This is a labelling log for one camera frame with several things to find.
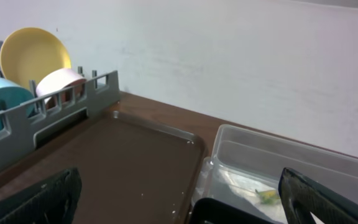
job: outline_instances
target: brown countertop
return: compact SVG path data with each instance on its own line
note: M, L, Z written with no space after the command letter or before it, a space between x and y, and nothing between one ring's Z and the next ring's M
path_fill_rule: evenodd
M168 105L158 101L143 98L141 96L132 95L130 93L121 92L121 101L113 105L110 110L118 110L141 118L145 118L158 123L163 123L174 128L178 128L190 133L196 134L204 139L208 148L208 155L212 153L216 133L222 124L232 124L238 127L246 128L260 133L270 134L284 139L289 139L276 134L250 128L230 121L207 116L205 114L186 110L176 106ZM290 139L292 141L307 144L305 142Z

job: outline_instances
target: white wall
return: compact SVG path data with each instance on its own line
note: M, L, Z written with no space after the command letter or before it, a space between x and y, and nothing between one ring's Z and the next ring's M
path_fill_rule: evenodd
M358 9L281 0L0 0L0 40L55 34L74 66L154 100L358 156Z

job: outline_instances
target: clear plastic container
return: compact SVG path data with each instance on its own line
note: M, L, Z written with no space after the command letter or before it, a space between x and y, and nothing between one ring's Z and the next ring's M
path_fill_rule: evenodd
M192 202L211 197L286 223L275 197L284 167L358 203L358 159L227 124L219 127L212 156L204 160Z

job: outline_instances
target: plate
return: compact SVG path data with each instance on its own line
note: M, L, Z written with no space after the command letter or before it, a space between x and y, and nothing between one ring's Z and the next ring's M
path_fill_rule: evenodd
M8 80L30 89L49 73L71 68L67 49L53 34L39 28L23 28L7 37L1 47L1 70Z
M86 79L82 77L80 74L74 72L69 68L61 68L47 75L41 82L37 85L37 96L45 96L49 93L53 93L55 91L64 89L69 86L79 85L80 83L86 82ZM82 85L75 87L75 95L79 95L83 90ZM62 94L62 103L68 101L70 99L70 94L66 96L66 94ZM54 103L51 102L52 97L45 99L45 104L47 108L54 107Z

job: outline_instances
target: dish rack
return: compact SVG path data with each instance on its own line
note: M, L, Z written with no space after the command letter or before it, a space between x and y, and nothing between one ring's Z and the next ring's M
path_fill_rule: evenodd
M78 71L83 75L82 67L78 67ZM34 99L8 110L0 105L0 120L4 126L0 130L0 171L36 150L39 144L78 119L94 118L120 100L117 71L97 76L94 70L92 76L82 84L41 97L36 97L35 82L31 80L30 89ZM105 79L105 84L98 83L100 79ZM82 86L83 91L76 95L75 88L78 86ZM62 101L63 94L69 96L68 101ZM56 102L53 108L47 108L45 104L45 99L50 97ZM33 105L34 112L28 117L26 109Z

